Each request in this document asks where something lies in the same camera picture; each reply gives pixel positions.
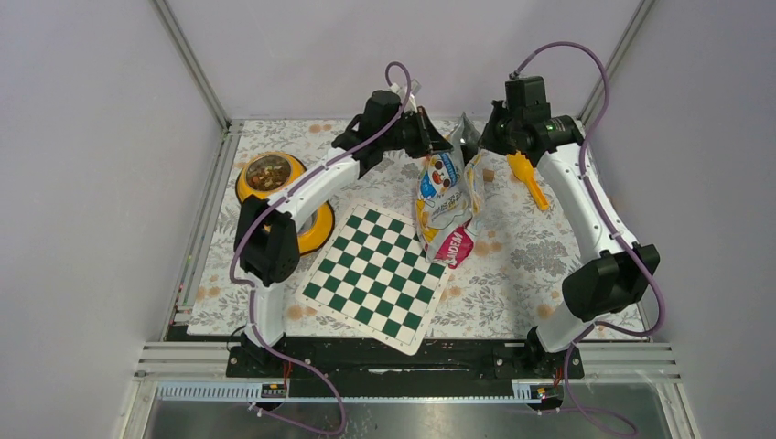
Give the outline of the pet food bag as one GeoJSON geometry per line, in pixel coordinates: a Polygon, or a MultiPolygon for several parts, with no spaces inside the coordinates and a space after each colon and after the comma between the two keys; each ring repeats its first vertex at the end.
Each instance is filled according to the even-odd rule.
{"type": "Polygon", "coordinates": [[[429,262],[457,268],[470,255],[485,208],[480,131],[461,114],[445,138],[452,149],[429,156],[416,192],[416,231],[429,262]]]}

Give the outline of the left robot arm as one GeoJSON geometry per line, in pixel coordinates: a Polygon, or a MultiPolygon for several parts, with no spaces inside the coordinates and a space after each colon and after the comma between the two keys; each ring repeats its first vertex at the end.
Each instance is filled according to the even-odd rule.
{"type": "Polygon", "coordinates": [[[244,332],[254,346],[248,361],[261,375],[274,375],[283,367],[285,354],[276,344],[285,334],[285,282],[299,264],[297,234],[308,218],[380,164],[387,151],[422,158],[452,150],[425,109],[410,108],[410,98],[373,92],[316,165],[274,194],[250,195],[242,203],[230,278],[249,289],[244,332]]]}

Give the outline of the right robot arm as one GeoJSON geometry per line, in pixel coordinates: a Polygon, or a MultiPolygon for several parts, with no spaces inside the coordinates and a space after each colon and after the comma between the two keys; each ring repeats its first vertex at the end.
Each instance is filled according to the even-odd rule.
{"type": "Polygon", "coordinates": [[[660,255],[653,245],[639,243],[606,199],[583,125],[552,114],[542,77],[507,80],[504,99],[492,106],[480,147],[528,159],[553,190],[582,262],[562,283],[562,304],[529,336],[533,346],[524,353],[526,368],[546,377],[560,366],[560,351],[601,317],[642,300],[660,255]]]}

